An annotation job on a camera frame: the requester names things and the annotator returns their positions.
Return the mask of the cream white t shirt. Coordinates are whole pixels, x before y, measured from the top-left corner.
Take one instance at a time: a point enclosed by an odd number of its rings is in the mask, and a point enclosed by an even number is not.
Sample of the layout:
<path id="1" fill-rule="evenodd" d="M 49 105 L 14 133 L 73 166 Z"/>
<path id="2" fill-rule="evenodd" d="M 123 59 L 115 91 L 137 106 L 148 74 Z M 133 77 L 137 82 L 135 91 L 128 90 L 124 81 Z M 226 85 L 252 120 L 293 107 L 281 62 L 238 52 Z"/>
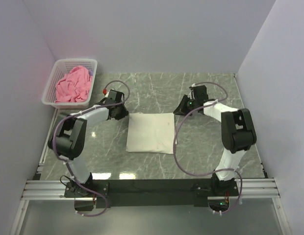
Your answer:
<path id="1" fill-rule="evenodd" d="M 172 113 L 129 115 L 126 151 L 173 154 L 175 116 Z"/>

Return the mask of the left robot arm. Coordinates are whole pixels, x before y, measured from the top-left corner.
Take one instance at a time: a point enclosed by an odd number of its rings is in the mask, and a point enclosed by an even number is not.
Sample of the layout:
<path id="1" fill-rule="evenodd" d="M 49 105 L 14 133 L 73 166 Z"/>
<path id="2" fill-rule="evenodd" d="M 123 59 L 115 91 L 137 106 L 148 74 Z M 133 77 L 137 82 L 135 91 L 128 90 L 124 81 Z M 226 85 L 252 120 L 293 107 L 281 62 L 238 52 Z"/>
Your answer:
<path id="1" fill-rule="evenodd" d="M 92 173 L 81 157 L 87 127 L 102 121 L 120 120 L 128 116 L 125 101 L 123 92 L 110 90 L 99 103 L 87 110 L 72 114 L 60 113 L 57 116 L 49 136 L 48 146 L 68 168 L 71 181 L 83 187 L 91 187 Z"/>

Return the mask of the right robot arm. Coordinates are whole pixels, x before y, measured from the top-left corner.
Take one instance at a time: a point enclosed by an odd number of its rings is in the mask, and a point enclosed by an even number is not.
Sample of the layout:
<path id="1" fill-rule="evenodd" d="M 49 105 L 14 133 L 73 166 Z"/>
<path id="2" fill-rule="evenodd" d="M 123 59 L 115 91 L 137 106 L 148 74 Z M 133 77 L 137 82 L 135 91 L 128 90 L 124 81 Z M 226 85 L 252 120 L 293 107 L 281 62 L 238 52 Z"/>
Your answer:
<path id="1" fill-rule="evenodd" d="M 211 99 L 206 84 L 214 84 L 224 91 L 222 99 Z M 194 112 L 211 117 L 221 124 L 223 154 L 217 168 L 211 172 L 210 191 L 215 195 L 225 195 L 234 189 L 236 169 L 245 153 L 256 143 L 257 137 L 248 109 L 232 108 L 221 102 L 228 98 L 226 90 L 213 82 L 195 83 L 189 87 L 190 93 L 184 95 L 174 115 L 184 119 Z"/>

